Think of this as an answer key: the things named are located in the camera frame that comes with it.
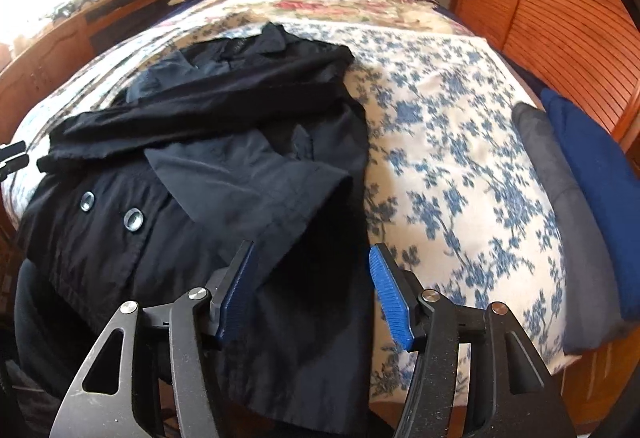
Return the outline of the black button coat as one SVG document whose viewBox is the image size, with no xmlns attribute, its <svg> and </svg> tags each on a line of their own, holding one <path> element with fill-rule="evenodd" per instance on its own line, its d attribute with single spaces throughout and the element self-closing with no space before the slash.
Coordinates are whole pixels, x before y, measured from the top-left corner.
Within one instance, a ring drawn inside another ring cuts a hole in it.
<svg viewBox="0 0 640 438">
<path fill-rule="evenodd" d="M 361 435 L 373 291 L 353 60 L 267 24 L 171 53 L 113 106 L 54 128 L 17 232 L 24 370 L 62 396 L 123 302 L 173 301 L 250 241 L 222 392 L 290 435 Z"/>
</svg>

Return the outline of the wooden desk cabinet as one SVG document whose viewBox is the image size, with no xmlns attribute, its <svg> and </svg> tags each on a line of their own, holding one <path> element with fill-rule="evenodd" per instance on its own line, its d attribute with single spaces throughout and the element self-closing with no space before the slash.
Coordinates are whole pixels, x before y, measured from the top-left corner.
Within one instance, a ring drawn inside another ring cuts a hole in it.
<svg viewBox="0 0 640 438">
<path fill-rule="evenodd" d="M 99 54 L 169 12 L 170 0 L 102 0 L 63 20 L 1 72 L 1 141 L 26 114 Z"/>
</svg>

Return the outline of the folded grey garment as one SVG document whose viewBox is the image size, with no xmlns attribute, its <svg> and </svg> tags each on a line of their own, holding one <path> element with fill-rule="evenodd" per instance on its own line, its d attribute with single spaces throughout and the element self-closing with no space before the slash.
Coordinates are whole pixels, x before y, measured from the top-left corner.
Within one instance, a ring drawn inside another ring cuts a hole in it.
<svg viewBox="0 0 640 438">
<path fill-rule="evenodd" d="M 520 102 L 512 123 L 546 191 L 560 231 L 566 276 L 563 351 L 582 354 L 625 336 L 612 259 L 547 114 Z"/>
</svg>

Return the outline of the blue floral white quilt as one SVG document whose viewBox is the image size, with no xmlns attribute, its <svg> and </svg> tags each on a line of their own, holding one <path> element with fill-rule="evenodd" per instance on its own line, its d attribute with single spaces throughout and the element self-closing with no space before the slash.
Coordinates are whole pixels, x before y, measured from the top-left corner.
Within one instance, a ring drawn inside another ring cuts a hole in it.
<svg viewBox="0 0 640 438">
<path fill-rule="evenodd" d="M 455 303 L 504 301 L 551 374 L 567 321 L 564 251 L 548 195 L 512 121 L 533 105 L 487 42 L 446 24 L 413 29 L 273 12 L 183 12 L 95 58 L 36 105 L 13 141 L 35 161 L 63 119 L 112 105 L 139 72 L 178 48 L 257 34 L 268 20 L 348 46 L 345 83 L 366 111 L 370 156 L 364 210 L 371 243 Z"/>
</svg>

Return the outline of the folded blue garment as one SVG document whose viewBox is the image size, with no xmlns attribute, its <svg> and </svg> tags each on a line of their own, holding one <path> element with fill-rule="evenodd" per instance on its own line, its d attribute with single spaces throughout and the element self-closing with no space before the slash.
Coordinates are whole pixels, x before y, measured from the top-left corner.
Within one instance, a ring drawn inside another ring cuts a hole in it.
<svg viewBox="0 0 640 438">
<path fill-rule="evenodd" d="M 639 178 L 598 123 L 558 92 L 540 101 L 610 252 L 627 321 L 639 320 Z"/>
</svg>

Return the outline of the pink floral bedspread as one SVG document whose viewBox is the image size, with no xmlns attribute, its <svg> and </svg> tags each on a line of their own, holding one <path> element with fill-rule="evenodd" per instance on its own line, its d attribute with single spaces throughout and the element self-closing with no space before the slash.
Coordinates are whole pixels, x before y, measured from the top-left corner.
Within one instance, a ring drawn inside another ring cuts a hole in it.
<svg viewBox="0 0 640 438">
<path fill-rule="evenodd" d="M 255 17 L 293 17 L 469 36 L 472 31 L 433 0 L 171 0 L 172 16 L 207 11 L 247 12 Z"/>
</svg>

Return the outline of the wooden louvered wardrobe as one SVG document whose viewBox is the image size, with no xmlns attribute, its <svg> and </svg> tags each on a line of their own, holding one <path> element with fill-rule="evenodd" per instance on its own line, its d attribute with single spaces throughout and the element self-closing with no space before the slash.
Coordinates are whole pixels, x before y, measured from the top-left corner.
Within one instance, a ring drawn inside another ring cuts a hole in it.
<svg viewBox="0 0 640 438">
<path fill-rule="evenodd" d="M 620 0 L 451 0 L 474 34 L 624 145 L 639 133 L 639 31 Z"/>
</svg>

